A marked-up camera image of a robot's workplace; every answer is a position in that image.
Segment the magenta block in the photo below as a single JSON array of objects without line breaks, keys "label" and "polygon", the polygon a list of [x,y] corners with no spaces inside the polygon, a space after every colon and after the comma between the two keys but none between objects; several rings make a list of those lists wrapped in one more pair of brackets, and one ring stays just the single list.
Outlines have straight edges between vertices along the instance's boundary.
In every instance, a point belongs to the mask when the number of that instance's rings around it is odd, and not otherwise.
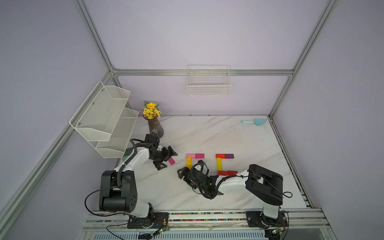
[{"label": "magenta block", "polygon": [[171,166],[173,166],[176,162],[175,162],[175,160],[173,158],[170,158],[169,159],[169,163],[171,164]]},{"label": "magenta block", "polygon": [[195,154],[195,159],[204,159],[205,154]]}]

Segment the yellow large block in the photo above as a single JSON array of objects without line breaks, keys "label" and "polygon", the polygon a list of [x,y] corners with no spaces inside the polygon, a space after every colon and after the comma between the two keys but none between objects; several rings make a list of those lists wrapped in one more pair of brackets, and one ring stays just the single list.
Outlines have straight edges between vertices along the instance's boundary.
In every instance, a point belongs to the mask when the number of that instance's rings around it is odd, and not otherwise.
[{"label": "yellow large block", "polygon": [[192,159],[191,158],[186,158],[186,167],[188,169],[192,168]]}]

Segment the light pink block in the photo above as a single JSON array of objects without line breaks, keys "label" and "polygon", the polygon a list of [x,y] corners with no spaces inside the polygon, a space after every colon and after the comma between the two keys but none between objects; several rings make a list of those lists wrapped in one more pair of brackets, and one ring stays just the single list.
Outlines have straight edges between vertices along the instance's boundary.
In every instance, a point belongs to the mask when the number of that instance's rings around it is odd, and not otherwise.
[{"label": "light pink block", "polygon": [[186,154],[186,158],[187,159],[195,159],[196,158],[196,154]]}]

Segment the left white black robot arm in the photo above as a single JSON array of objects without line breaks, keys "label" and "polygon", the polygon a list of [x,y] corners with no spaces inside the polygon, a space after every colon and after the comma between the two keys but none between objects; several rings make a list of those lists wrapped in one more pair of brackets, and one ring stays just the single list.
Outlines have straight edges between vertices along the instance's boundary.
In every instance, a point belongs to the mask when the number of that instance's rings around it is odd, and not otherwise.
[{"label": "left white black robot arm", "polygon": [[[85,198],[84,205],[90,214],[98,217],[118,214],[135,218],[151,217],[152,205],[139,199],[135,170],[150,160],[160,171],[167,167],[166,162],[178,154],[171,146],[162,147],[160,139],[151,134],[147,134],[144,140],[130,139],[130,143],[131,153],[114,170],[105,171],[101,177],[100,189]],[[100,211],[109,212],[108,215],[97,214],[88,207],[88,198],[95,193],[99,193]]]}]

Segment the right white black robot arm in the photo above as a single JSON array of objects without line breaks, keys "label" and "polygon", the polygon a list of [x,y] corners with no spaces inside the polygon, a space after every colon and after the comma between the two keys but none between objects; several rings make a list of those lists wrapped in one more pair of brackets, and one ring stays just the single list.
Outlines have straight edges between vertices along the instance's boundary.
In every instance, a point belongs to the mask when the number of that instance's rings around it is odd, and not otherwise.
[{"label": "right white black robot arm", "polygon": [[179,179],[186,182],[193,190],[197,190],[204,198],[213,200],[217,196],[238,190],[247,190],[264,202],[261,216],[268,220],[279,218],[283,197],[291,198],[290,192],[283,191],[283,177],[259,165],[249,165],[241,173],[226,176],[209,176],[203,172],[206,164],[199,161],[192,167],[184,167],[177,171]]}]

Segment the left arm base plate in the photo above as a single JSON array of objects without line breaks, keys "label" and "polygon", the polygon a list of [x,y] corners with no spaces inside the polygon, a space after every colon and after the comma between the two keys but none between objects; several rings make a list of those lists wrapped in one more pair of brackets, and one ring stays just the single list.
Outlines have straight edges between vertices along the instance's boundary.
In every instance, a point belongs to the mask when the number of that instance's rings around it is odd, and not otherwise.
[{"label": "left arm base plate", "polygon": [[159,229],[165,227],[169,221],[169,213],[149,213],[145,218],[130,217],[128,229]]}]

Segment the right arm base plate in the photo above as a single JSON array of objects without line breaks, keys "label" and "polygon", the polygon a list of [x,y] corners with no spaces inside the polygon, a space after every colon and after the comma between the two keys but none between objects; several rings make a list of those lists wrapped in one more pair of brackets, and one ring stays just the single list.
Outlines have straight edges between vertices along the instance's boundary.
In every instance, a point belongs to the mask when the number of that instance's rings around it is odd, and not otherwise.
[{"label": "right arm base plate", "polygon": [[265,216],[262,211],[248,211],[246,212],[246,220],[250,228],[269,229],[288,226],[288,218],[283,211],[279,211],[276,219]]}]

